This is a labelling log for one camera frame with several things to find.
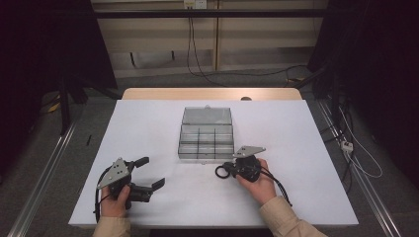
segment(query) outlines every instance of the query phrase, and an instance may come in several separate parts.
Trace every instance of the gray floor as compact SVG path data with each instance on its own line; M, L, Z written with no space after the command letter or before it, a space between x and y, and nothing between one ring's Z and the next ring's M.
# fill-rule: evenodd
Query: gray floor
M266 73L275 70L248 70L245 73ZM304 77L308 74L302 68L292 69L289 77ZM224 74L212 76L213 81L229 87L282 87L287 79L285 73L264 77L238 76ZM204 78L190 74L126 78L119 80L122 92L129 87L212 87ZM68 220L78 200L79 192L90 171L91 165L99 149L101 140L106 131L109 119L115 107L115 101L88 90L90 96L87 105L72 105L71 110L83 109L81 120L78 121L75 132L59 163L53 179L49 184L39 209L28 230L27 236L91 236L92 230L83 230L69 226ZM310 88L301 90L303 98L313 114L319 130L328 127L325 119L313 99ZM413 185L394 167L387 152L375 143L368 127L363 124L356 110L352 110L355 121L355 134L361 143L377 158L383 169L383 176L371 179L383 202L388 207L398 229L403 236L417 236L419 234L419 192ZM22 206L27 200L35 185L49 155L55 147L60 133L59 111L44 114L39 117L30 141L13 168L3 177L0 186L0 236L6 236L13 226ZM324 139L331 137L330 131L322 134ZM346 163L335 141L327 142L326 148L340 177L343 176ZM365 152L357 149L356 154L364 168L372 173L377 172L376 165ZM344 182L347 187L349 179ZM348 194L349 200L359 218L360 225L352 227L318 227L329 236L385 236L379 225L375 213L359 184L353 179L352 188ZM93 214L92 209L86 214ZM132 236L170 236L168 232L149 232L149 230L133 229Z

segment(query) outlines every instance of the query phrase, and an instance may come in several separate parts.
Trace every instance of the black cable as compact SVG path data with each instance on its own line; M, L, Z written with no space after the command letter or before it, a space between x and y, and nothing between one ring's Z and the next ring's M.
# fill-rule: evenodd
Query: black cable
M262 169L265 169L267 172L265 172L265 171L260 171L260 173L261 174L264 174L264 175L266 175L268 178L270 178L270 179L272 179L273 181L275 181L275 183L277 184L277 186L278 186L278 188L280 188L280 191L281 191L281 193L283 194L283 196L284 196L284 199L289 203L289 205L290 206L293 206L292 204L291 204L291 202L290 202L290 199L289 199L289 197L288 197L288 195L287 195L287 192L286 192L286 189L284 188L284 186L281 184L281 182L279 181L279 180L277 180L275 177L274 177L274 175L272 175L272 173L271 172L269 172L269 170L268 169L266 169L265 167L262 167Z
M101 183L102 179L104 178L104 176L106 175L106 173L108 173L108 171L111 169L112 166L108 167L101 175L101 177L99 178L98 181L98 185ZM95 192L95 211L93 211L95 213L96 216L96 222L99 222L99 219L101 218L101 201L99 201L99 190L96 189Z
M195 59L197 61L198 68L199 68L201 74L194 73L191 70L191 67L190 67L190 64L189 64L189 55L190 55L190 50L191 50L191 40L192 40L193 45L194 45ZM290 67L288 67L286 69L283 69L283 70L279 70L279 71L275 71L275 72L268 72L268 73L261 73L261 74L238 73L238 72L216 72L216 73L206 74L206 73L203 72L203 70L201 68L201 65L200 65L200 62L198 61L197 47L196 47L196 44L195 44L194 20L192 18L189 19L189 43L188 43L187 65L188 65L188 70L192 75L199 76L199 77L204 77L208 82L210 82L212 84L215 84L217 86L221 86L221 87L227 87L227 86L222 85L222 84L217 83L217 82L214 82L214 81L211 81L208 77L213 76L213 75L269 76L269 75L275 75L275 74L279 74L279 73L282 73L282 72L286 72L287 73L287 84L284 87L287 87L287 85L290 81L289 76L288 76L288 71L290 69L297 68L297 67L306 67L306 65L295 65L295 66L290 66Z
M198 69L200 70L201 75L199 75L199 74L195 74L194 72L192 72L191 67L190 67L190 65L189 65L189 53L190 53L190 50L191 50L191 40L193 41L193 44L194 44L195 59L196 59L196 61L197 61L197 64L198 64ZM211 80L207 77L207 75L206 75L206 74L204 74L203 70L201 69L201 65L200 65L200 62L198 61L198 56L197 56L197 47L196 47L196 45L195 45L194 20L193 20L192 18L190 18L190 19L189 19L189 43L188 43L188 56L187 56L187 63L188 63L188 70L189 70L189 72L190 72L192 75L194 75L194 76L199 76L199 77L204 77L204 78L206 79L206 81L208 81L208 82L210 82L210 83L212 83L212 84L214 84L214 85L217 85L217 86L220 86L220 87L227 87L227 86L225 86L225 85L223 85L223 84L220 84L220 83L217 83L217 82L211 81Z
M99 201L99 204L100 204L100 203L102 203L102 201L103 201L104 199L108 198L110 195L111 195L111 194L108 194L108 195L106 195L106 196L102 197L101 201Z

